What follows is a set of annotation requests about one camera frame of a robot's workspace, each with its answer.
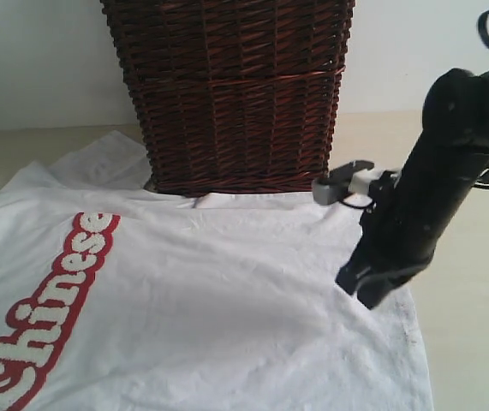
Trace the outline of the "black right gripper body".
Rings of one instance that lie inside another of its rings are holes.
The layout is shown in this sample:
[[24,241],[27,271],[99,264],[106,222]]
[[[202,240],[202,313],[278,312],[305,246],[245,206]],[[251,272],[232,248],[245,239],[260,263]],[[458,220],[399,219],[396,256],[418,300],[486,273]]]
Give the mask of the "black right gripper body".
[[397,278],[403,286],[430,265],[436,238],[402,214],[401,199],[395,184],[379,193],[360,217],[362,234],[353,252],[370,256],[376,278]]

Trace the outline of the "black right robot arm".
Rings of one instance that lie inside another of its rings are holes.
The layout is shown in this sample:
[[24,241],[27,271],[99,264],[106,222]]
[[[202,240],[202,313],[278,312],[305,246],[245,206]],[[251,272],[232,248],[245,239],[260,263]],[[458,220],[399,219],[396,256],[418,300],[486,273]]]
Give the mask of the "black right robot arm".
[[440,236],[489,168],[489,72],[454,68],[426,95],[422,131],[391,182],[371,191],[362,236],[336,283],[366,308],[424,271]]

